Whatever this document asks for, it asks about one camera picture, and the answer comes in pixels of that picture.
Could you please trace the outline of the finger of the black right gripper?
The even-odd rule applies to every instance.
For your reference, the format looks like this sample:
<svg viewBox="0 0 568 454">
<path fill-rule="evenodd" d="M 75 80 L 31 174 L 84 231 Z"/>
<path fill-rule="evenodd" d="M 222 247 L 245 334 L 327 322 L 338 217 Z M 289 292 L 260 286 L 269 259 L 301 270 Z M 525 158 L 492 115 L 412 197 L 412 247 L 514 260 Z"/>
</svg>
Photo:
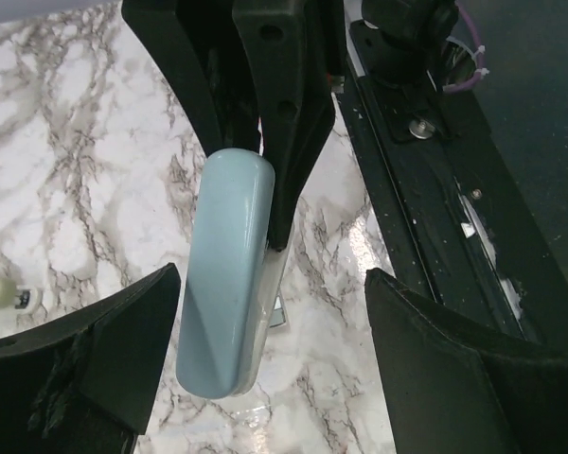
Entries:
<svg viewBox="0 0 568 454">
<path fill-rule="evenodd" d="M 328 83 L 330 1 L 237 1 L 233 19 L 250 65 L 263 156 L 275 170 L 268 239 L 289 241 L 298 198 L 334 123 Z"/>
<path fill-rule="evenodd" d="M 231 1 L 126 0 L 126 24 L 179 100 L 206 154 L 258 151 L 257 97 Z"/>
</svg>

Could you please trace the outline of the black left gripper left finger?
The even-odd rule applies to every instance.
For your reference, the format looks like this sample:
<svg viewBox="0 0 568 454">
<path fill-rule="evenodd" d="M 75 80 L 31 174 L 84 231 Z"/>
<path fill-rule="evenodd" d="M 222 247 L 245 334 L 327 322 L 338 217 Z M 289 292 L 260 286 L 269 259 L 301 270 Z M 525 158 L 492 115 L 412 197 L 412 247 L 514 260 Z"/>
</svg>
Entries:
<svg viewBox="0 0 568 454">
<path fill-rule="evenodd" d="M 0 339 L 0 453 L 132 453 L 151 417 L 179 294 L 169 263 Z"/>
</svg>

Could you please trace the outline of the light blue stapler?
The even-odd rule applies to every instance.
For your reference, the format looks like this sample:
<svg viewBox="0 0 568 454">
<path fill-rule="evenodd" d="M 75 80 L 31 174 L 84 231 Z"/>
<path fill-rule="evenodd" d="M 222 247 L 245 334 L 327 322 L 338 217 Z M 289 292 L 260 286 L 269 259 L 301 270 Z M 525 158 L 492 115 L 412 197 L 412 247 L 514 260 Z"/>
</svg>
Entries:
<svg viewBox="0 0 568 454">
<path fill-rule="evenodd" d="M 287 251 L 268 244 L 275 171 L 240 148 L 204 163 L 186 274 L 176 377 L 222 399 L 257 379 Z"/>
</svg>

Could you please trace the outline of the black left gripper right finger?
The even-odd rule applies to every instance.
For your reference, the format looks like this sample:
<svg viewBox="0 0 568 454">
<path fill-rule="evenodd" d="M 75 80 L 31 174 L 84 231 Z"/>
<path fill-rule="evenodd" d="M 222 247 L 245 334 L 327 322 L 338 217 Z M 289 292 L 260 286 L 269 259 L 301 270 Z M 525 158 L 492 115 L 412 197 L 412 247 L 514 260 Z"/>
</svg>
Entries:
<svg viewBox="0 0 568 454">
<path fill-rule="evenodd" d="M 399 453 L 568 453 L 568 352 L 487 328 L 380 269 L 364 294 Z"/>
</svg>

